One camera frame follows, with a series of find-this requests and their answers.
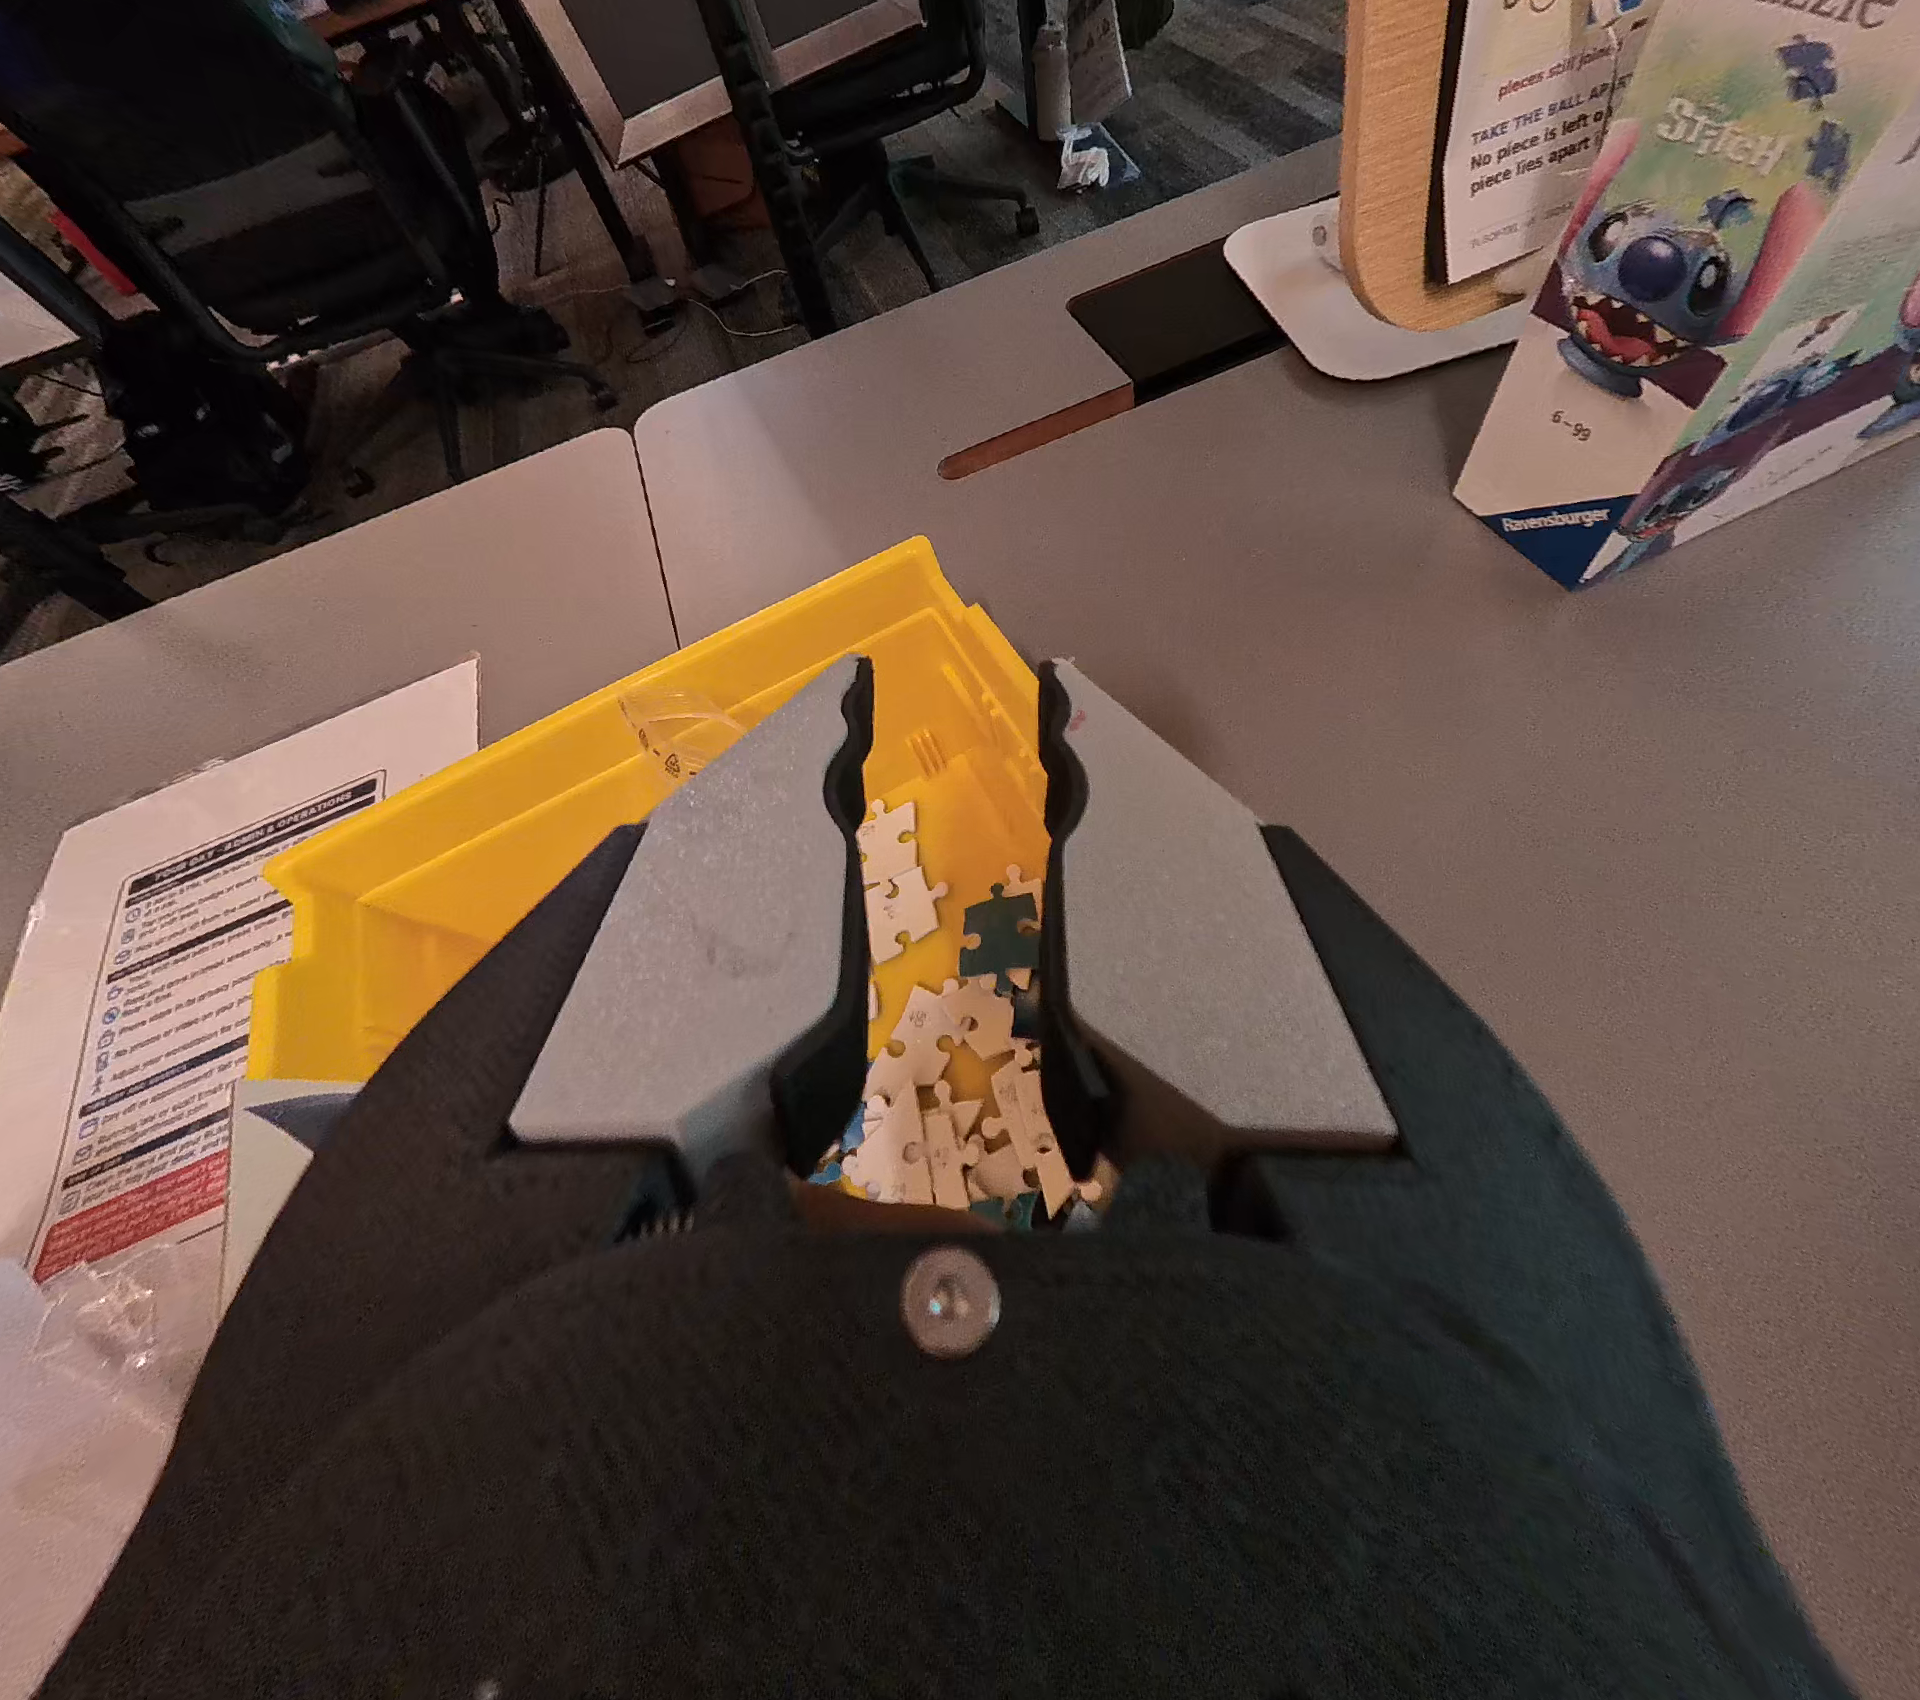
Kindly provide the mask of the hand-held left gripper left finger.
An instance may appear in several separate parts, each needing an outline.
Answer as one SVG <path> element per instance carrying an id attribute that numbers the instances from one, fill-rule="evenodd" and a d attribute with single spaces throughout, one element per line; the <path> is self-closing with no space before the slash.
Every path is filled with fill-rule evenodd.
<path id="1" fill-rule="evenodd" d="M 525 1147 L 641 1145 L 812 1174 L 867 1077 L 857 826 L 873 669 L 842 656 L 641 824 L 508 1118 Z"/>

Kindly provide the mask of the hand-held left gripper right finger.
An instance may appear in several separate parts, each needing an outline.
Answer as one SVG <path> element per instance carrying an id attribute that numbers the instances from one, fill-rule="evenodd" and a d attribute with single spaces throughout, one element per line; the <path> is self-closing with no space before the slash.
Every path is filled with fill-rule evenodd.
<path id="1" fill-rule="evenodd" d="M 1392 1151 L 1258 816 L 1068 660 L 1037 674 L 1037 757 L 1039 1080 L 1068 1167 Z"/>

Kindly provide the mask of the yellow plastic bin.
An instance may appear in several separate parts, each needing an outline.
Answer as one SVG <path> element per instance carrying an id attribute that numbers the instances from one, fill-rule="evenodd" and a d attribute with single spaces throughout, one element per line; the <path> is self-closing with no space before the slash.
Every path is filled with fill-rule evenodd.
<path id="1" fill-rule="evenodd" d="M 873 670 L 872 800 L 926 804 L 990 870 L 1044 874 L 1039 681 L 988 613 L 964 605 L 926 539 L 757 609 L 595 688 L 268 866 L 291 904 L 290 956 L 256 985 L 256 1082 L 358 1089 L 422 1155 L 486 1105 L 476 1152 L 514 1174 L 633 1170 L 638 1208 L 687 1205 L 708 1179 L 653 1145 L 525 1145 L 509 1118 L 639 832 L 669 786 L 618 696 L 706 696 L 743 733 L 840 658 Z"/>

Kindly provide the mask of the pile of puzzle pieces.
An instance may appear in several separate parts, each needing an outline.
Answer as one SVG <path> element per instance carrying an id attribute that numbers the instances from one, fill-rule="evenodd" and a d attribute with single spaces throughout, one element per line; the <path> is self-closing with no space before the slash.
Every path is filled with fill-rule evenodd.
<path id="1" fill-rule="evenodd" d="M 918 800 L 869 800 L 855 843 L 867 1065 L 812 1185 L 1015 1233 L 1096 1225 L 1116 1173 L 1076 1176 L 1044 1109 L 1042 874 L 988 869 Z"/>

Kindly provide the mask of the printed puzzle carton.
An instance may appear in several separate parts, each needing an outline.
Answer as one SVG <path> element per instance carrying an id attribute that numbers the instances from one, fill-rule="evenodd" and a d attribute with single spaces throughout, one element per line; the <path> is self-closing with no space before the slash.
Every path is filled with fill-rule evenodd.
<path id="1" fill-rule="evenodd" d="M 1454 501 L 1564 590 L 1918 424 L 1918 0 L 1664 0 Z"/>

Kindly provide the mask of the clear plastic piece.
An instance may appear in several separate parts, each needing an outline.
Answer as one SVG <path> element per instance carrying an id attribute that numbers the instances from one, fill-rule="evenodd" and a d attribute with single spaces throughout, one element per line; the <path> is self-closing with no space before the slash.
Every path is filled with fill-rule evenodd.
<path id="1" fill-rule="evenodd" d="M 618 696 L 618 712 L 641 753 L 678 789 L 743 738 L 745 729 L 708 696 L 660 684 Z"/>

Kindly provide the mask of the printed white instruction sheet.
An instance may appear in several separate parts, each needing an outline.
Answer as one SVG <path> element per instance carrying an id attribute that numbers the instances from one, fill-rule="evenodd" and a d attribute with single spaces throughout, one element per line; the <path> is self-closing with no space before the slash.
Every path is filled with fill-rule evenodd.
<path id="1" fill-rule="evenodd" d="M 228 1206 L 253 986 L 291 953 L 277 856 L 477 744 L 477 658 L 67 828 L 1 1012 L 1 1256 L 35 1285 Z"/>

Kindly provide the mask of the white sign board base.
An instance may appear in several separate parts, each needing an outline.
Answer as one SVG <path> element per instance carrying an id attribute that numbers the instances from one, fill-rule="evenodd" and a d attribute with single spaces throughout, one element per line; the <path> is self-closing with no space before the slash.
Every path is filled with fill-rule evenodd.
<path id="1" fill-rule="evenodd" d="M 1279 337 L 1315 372 L 1349 384 L 1398 381 L 1511 345 L 1526 309 L 1505 301 L 1455 327 L 1413 330 L 1370 312 L 1337 256 L 1339 199 L 1239 225 L 1222 260 Z"/>

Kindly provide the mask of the clear plastic bag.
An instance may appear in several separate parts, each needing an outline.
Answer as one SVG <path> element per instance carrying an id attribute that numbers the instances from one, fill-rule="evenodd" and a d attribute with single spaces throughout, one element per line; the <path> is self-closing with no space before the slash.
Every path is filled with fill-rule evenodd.
<path id="1" fill-rule="evenodd" d="M 33 1281 L 4 1265 L 4 1408 L 177 1424 L 213 1328 L 181 1247 L 141 1247 Z"/>

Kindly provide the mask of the black tripod stand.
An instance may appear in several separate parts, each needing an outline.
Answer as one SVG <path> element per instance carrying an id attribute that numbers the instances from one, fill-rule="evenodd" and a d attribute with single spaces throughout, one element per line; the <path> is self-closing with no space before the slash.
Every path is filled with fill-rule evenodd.
<path id="1" fill-rule="evenodd" d="M 840 318 L 807 220 L 802 165 L 776 118 L 771 47 L 754 0 L 693 0 L 693 7 L 770 218 L 788 296 L 806 335 L 820 341 L 838 330 Z"/>

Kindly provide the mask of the white cardboard box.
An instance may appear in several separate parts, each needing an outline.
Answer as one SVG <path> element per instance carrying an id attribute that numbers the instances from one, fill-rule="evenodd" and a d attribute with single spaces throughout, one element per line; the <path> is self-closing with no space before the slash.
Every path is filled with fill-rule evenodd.
<path id="1" fill-rule="evenodd" d="M 212 1295 L 210 1337 L 355 1093 L 332 1082 L 244 1082 L 225 1208 L 201 1233 L 135 1247 L 186 1251 Z M 150 1427 L 119 1417 L 8 1410 L 1 1385 L 4 1697 L 33 1695 L 76 1630 L 155 1487 L 177 1424 L 179 1417 Z"/>

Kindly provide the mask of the black office chair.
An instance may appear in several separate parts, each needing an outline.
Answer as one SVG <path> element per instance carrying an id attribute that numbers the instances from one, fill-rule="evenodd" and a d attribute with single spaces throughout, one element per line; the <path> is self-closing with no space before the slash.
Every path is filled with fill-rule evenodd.
<path id="1" fill-rule="evenodd" d="M 785 150 L 802 177 L 816 253 L 838 249 L 873 217 L 911 259 L 926 289 L 935 293 L 941 283 L 906 210 L 909 192 L 1001 203 L 1013 210 L 1019 238 L 1039 233 L 1039 214 L 1019 186 L 947 175 L 926 155 L 890 153 L 890 140 L 980 95 L 988 78 L 983 15 L 981 0 L 918 0 L 916 28 L 776 99 Z"/>
<path id="2" fill-rule="evenodd" d="M 314 482 L 306 410 L 277 369 L 341 345 L 405 351 L 451 482 L 471 393 L 576 383 L 543 310 L 502 294 L 466 140 L 413 57 L 341 78 L 246 0 L 1 0 L 4 128 L 42 192 L 151 310 L 91 339 L 137 505 L 105 539 L 274 539 Z"/>

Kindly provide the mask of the wooden framed sign board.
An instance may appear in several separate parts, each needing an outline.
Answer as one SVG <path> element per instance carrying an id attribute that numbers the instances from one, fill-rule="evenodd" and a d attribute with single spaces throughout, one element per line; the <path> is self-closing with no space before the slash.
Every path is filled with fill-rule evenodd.
<path id="1" fill-rule="evenodd" d="M 1433 333 L 1528 309 L 1628 148 L 1664 0 L 1347 0 L 1337 256 L 1375 318 Z"/>

